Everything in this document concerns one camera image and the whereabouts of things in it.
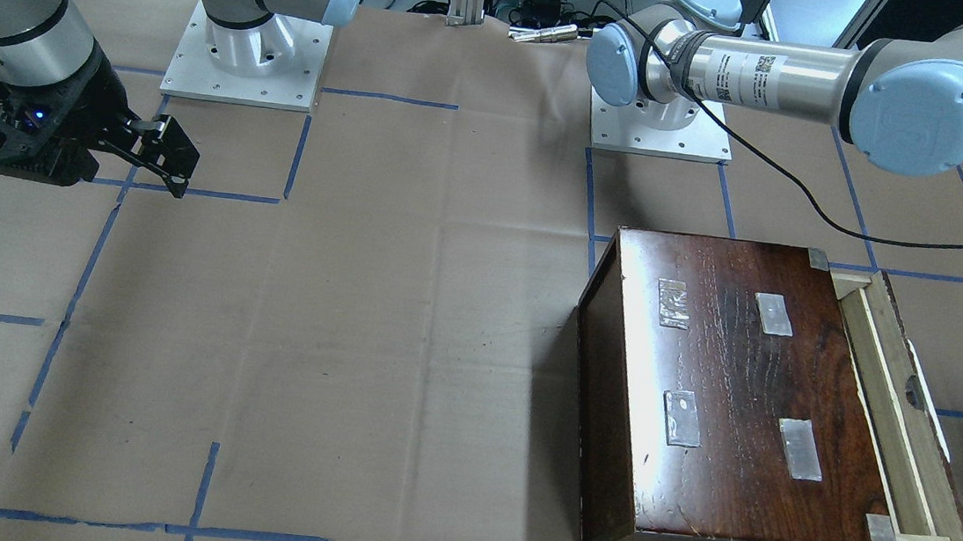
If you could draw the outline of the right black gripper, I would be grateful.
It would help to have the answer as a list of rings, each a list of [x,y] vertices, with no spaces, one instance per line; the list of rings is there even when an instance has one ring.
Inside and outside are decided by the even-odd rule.
[[[154,172],[177,200],[185,195],[199,151],[173,116],[139,121],[109,60],[94,48],[61,82],[23,87],[0,80],[0,175],[71,186],[95,179],[92,152],[102,150]]]

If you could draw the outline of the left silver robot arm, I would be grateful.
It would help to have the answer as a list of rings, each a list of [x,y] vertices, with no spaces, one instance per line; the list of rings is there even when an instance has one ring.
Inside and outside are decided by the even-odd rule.
[[[590,83],[610,106],[688,99],[827,123],[868,162],[930,176],[963,163],[963,25],[861,50],[741,38],[739,0],[665,0],[595,33]]]

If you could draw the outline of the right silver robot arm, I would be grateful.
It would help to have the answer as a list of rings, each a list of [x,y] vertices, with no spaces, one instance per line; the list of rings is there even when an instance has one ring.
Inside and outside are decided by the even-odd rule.
[[[197,147],[176,119],[133,111],[112,58],[156,90],[308,112],[332,29],[361,0],[0,0],[0,175],[55,186],[105,155],[181,197]]]

